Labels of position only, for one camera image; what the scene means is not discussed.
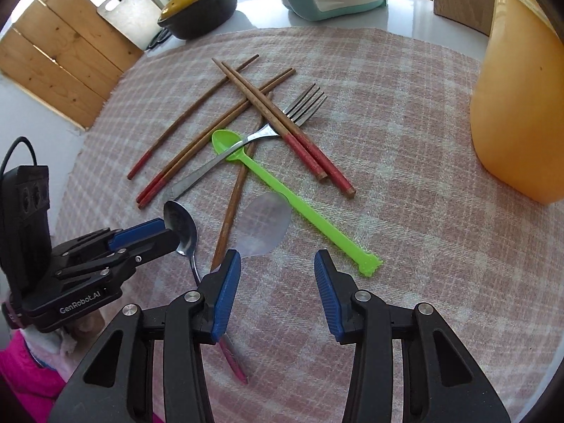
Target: black cable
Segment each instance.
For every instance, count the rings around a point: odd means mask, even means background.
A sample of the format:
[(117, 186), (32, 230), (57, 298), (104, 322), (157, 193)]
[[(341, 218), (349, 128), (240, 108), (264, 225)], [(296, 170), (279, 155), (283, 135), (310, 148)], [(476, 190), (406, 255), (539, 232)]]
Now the black cable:
[[(8, 152), (4, 156), (4, 160), (2, 161), (2, 165), (0, 166), (0, 228), (2, 229), (4, 229), (4, 202), (2, 201), (2, 180), (4, 179), (4, 170), (6, 169), (6, 165), (8, 165), (8, 160), (10, 160), (13, 150), (16, 149), (16, 146), (18, 146), (20, 143), (24, 143), (27, 146), (29, 153), (32, 155), (33, 165), (37, 165), (37, 157), (35, 155), (35, 151), (33, 151), (33, 146), (30, 141), (24, 136), (16, 138), (16, 140), (12, 143)], [(7, 295), (6, 306), (11, 310), (14, 319), (18, 320), (18, 316), (15, 315), (10, 305), (11, 297), (12, 296), (10, 291), (10, 293)]]
[(29, 149), (29, 152), (32, 155), (33, 165), (37, 165), (37, 158), (35, 156), (35, 151), (33, 151), (33, 146), (29, 142), (29, 140), (26, 137), (16, 138), (16, 141), (12, 143), (8, 152), (4, 156), (4, 160), (2, 161), (2, 166), (0, 166), (0, 191), (2, 190), (2, 178), (4, 178), (4, 170), (6, 169), (6, 165), (8, 165), (8, 160), (12, 156), (13, 150), (16, 149), (16, 146), (18, 146), (20, 143), (25, 143), (27, 149)]

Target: blue gripper pad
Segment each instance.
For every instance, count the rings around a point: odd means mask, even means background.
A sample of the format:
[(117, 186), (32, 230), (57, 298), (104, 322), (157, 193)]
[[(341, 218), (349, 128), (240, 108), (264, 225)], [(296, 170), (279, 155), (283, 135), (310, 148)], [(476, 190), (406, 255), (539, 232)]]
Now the blue gripper pad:
[(150, 237), (156, 233), (162, 232), (166, 229), (165, 222), (161, 218), (157, 217), (151, 221), (147, 221), (143, 224), (138, 224), (137, 226), (130, 227), (129, 229), (119, 232), (114, 235), (114, 239), (108, 243), (108, 247), (111, 251), (117, 251), (122, 248), (127, 248), (128, 245), (143, 240), (143, 238)]
[(241, 277), (241, 255), (238, 251), (235, 252), (227, 275), (223, 280), (223, 285), (219, 292), (217, 301), (215, 302), (214, 310), (214, 323), (211, 331), (211, 338), (213, 341), (218, 342), (220, 337), (225, 334), (227, 330), (227, 323), (235, 301), (235, 293), (239, 285), (239, 278)]
[(341, 304), (335, 292), (335, 288), (331, 283), (329, 274), (320, 251), (315, 253), (314, 259), (315, 281), (318, 284), (319, 296), (325, 311), (325, 318), (329, 326), (329, 332), (335, 336), (335, 340), (340, 342), (345, 335), (341, 316)]

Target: metal screw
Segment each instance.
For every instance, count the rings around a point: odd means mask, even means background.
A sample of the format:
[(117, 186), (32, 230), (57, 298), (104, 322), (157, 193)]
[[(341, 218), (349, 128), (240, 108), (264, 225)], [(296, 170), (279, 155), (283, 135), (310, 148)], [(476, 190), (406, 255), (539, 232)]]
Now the metal screw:
[(418, 309), (419, 312), (421, 312), (423, 315), (430, 315), (431, 313), (433, 313), (433, 306), (431, 304), (427, 304), (427, 302), (424, 302), (423, 304), (419, 304), (418, 305)]
[(121, 309), (121, 312), (125, 316), (135, 315), (137, 313), (137, 305), (127, 304), (124, 308)]
[(357, 291), (354, 293), (354, 297), (359, 302), (368, 302), (371, 298), (370, 293), (368, 291)]
[(198, 291), (188, 291), (184, 295), (184, 300), (186, 302), (196, 302), (200, 300), (200, 293)]

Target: plaid tablecloth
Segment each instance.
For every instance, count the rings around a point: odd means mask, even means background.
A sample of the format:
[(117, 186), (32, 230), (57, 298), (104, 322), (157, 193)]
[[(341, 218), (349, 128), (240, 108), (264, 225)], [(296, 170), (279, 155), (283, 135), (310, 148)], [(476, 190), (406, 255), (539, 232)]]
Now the plaid tablecloth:
[[(241, 98), (239, 91), (224, 86), (133, 181), (126, 173), (221, 77), (212, 56), (237, 65), (254, 53), (260, 59), (244, 71), (254, 84), (289, 66), (298, 70), (276, 89), (278, 104), (313, 81), (328, 95), (304, 129), (357, 187), (356, 198), (315, 183), (279, 140), (259, 144), (255, 159), (385, 264), (373, 278), (360, 277), (298, 214), (272, 254), (245, 259), (229, 331), (252, 380), (247, 387), (238, 384), (219, 350), (204, 348), (216, 421), (342, 419), (354, 347), (337, 344), (326, 325), (312, 263), (324, 247), (337, 268), (386, 302), (435, 305), (515, 416), (562, 338), (564, 206), (541, 206), (480, 165), (468, 118), (479, 63), (452, 50), (376, 29), (313, 27), (217, 35), (143, 58), (88, 133), (69, 178), (57, 239), (161, 216), (159, 201), (139, 211), (135, 196), (193, 135)], [(257, 120), (249, 110), (232, 128), (248, 133)], [(179, 175), (212, 155), (207, 147)], [(198, 225), (202, 268), (209, 268), (237, 170), (230, 163), (219, 166), (181, 200)], [(266, 191), (251, 175), (241, 208)], [(187, 260), (170, 254), (140, 267), (104, 315), (111, 319), (129, 302), (143, 308), (167, 304), (193, 286)], [(155, 410), (162, 415), (157, 350)], [(399, 358), (396, 351), (397, 366)], [(394, 421), (400, 421), (400, 385), (397, 377)]]

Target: black pot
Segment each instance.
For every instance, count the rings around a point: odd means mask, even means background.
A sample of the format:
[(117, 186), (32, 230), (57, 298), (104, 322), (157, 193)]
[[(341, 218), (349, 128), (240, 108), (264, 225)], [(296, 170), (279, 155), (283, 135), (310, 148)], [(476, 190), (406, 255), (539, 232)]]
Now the black pot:
[(236, 8), (237, 0), (197, 0), (157, 24), (179, 39), (190, 40), (219, 27), (233, 16)]

